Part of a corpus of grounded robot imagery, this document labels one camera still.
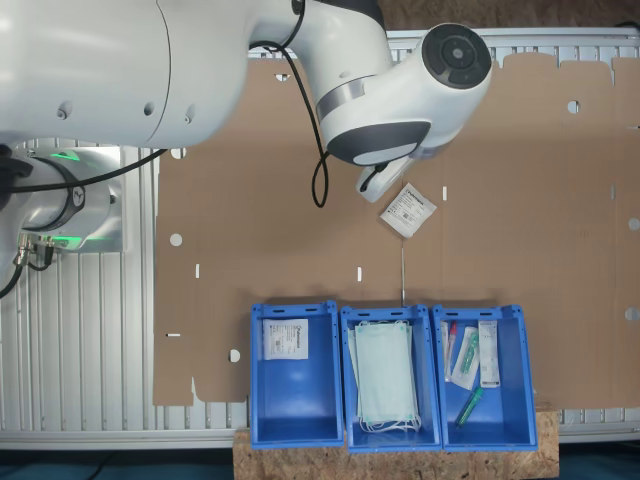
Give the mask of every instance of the sterile package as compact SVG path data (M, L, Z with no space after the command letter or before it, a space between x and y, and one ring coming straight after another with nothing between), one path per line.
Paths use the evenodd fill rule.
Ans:
M405 322L363 322L355 328L354 337L350 354L353 358L355 353L357 359L352 360L352 366L363 430L419 429L410 326Z
M307 360L309 320L267 320L262 324L265 360Z
M479 363L478 329L467 327L464 329L462 346L460 347L460 353L458 353L456 366L451 374L451 381L462 388L471 390L478 373Z
M403 237L411 238L435 211L436 206L408 183L380 218Z
M480 337L480 386L483 388L499 387L498 322L496 320L479 320L478 335Z

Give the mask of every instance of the green indicator light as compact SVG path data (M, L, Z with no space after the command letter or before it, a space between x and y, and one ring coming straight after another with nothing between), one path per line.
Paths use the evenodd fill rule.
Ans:
M71 152L70 154L66 154L66 153L52 153L51 154L52 157L55 158L63 158L65 160L72 160L74 162L79 162L80 161L80 157L78 157L75 153Z

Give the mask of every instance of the black cable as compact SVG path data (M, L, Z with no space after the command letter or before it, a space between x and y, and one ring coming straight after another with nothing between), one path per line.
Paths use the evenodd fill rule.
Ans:
M296 83L298 84L298 88L300 89L300 94L302 95L302 100L304 101L304 105L307 108L307 113L309 114L309 119L311 120L311 126L313 128L313 134L316 138L316 145L318 147L318 153L320 154L320 160L316 165L316 168L313 172L313 177L311 179L311 196L313 197L313 203L315 203L316 207L322 208L327 202L327 196L329 195L329 169L327 168L327 157L329 157L329 152L326 152L322 147L322 139L320 138L320 131L318 130L318 124L316 123L316 117L313 113L313 107L311 106L311 102L309 101L309 96L304 88L304 84L302 83L302 78L300 77L300 73L298 72L298 68L296 67L293 59L289 55L289 52L286 50L286 46L291 43L295 35L300 30L300 26L302 25L302 20L304 18L305 12L305 0L302 0L302 6L300 10L300 17L298 18L298 22L296 23L293 32L289 36L286 42L283 45L280 45L276 42L271 42L268 40L254 42L249 45L249 50L258 47L269 47L273 48L276 51L282 53L282 56L287 60L289 66L291 67L291 71L293 72L293 76L296 79ZM318 195L316 192L316 180L318 177L318 172L322 168L322 174L324 176L324 193L322 194L322 200L318 200Z
M116 453L118 452L111 452L109 455L107 455L104 458L104 460L100 462L100 464L98 465L98 468L96 468L96 471L93 472L89 477L87 477L87 480L94 480L94 478L100 475L100 472L102 472L102 469L107 465L107 463L111 461L111 459L115 456Z
M6 297L7 294L11 290L13 290L13 287L15 287L18 283L18 280L20 280L20 275L22 275L22 266L16 265L16 269L13 272L13 276L11 277L11 280L9 280L9 283L7 283L6 287L0 290L0 299L3 299L4 297Z
M616 27L632 27L640 32L640 23L638 22L621 22L615 25Z
M44 272L47 268L51 266L53 262L53 245L47 245L44 247L44 262L41 267L29 262L29 268L35 270L36 272Z
M49 268L51 265L43 265L41 267L34 265L33 263L29 262L29 268L31 270L35 270L36 272L44 272L47 268Z
M104 182L105 180L111 180L112 178L123 175L131 170L135 170L136 168L140 168L143 165L153 161L158 158L160 155L165 153L166 149L160 149L156 152L153 152L151 155L146 156L142 160L138 160L131 165L127 165L126 167L119 168L109 173L105 173L103 175L98 175L95 177L87 178L85 180L78 180L76 182L67 182L67 183L49 183L44 185L32 185L30 187L10 187L3 188L0 190L0 193L33 193L33 192L47 192L50 190L65 190L68 188L75 187L86 187L87 185L93 185L94 183Z

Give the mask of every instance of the cable connector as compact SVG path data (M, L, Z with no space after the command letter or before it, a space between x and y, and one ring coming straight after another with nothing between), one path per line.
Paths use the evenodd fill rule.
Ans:
M51 263L53 262L53 252L54 252L53 237L49 237L46 240L47 240L47 244L44 247L44 264L41 267L39 267L29 262L29 268L31 268L32 270L35 270L36 272L44 272L47 268L51 266Z
M18 238L18 254L13 259L16 267L25 267L29 264L29 254L31 253L31 241L29 235L21 233Z

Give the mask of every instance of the green syringe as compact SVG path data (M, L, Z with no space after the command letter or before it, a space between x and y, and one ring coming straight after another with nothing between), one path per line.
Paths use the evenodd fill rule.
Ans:
M473 393L469 397L469 400L467 400L467 403L464 404L460 415L458 415L458 418L456 418L456 427L460 428L467 422L469 415L471 415L471 412L473 412L473 409L476 408L476 405L482 398L482 392L482 387L476 387L476 389L473 391Z

